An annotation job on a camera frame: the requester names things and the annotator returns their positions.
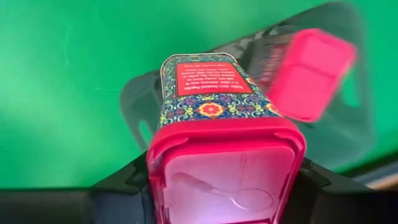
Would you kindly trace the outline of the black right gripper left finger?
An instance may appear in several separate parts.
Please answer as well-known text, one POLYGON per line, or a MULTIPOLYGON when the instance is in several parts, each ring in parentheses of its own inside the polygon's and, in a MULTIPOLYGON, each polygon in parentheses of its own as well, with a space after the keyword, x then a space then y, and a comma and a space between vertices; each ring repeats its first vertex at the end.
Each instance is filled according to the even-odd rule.
POLYGON ((91 189, 94 224, 155 224, 146 153, 91 189))

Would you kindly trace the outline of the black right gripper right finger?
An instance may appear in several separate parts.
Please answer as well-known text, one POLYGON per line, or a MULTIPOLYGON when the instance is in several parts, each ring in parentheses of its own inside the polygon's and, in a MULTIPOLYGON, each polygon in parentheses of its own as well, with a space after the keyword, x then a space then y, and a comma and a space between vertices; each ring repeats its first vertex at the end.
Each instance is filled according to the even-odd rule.
POLYGON ((310 159, 302 161, 288 202, 280 218, 281 224, 310 224, 318 192, 331 182, 315 170, 310 159))

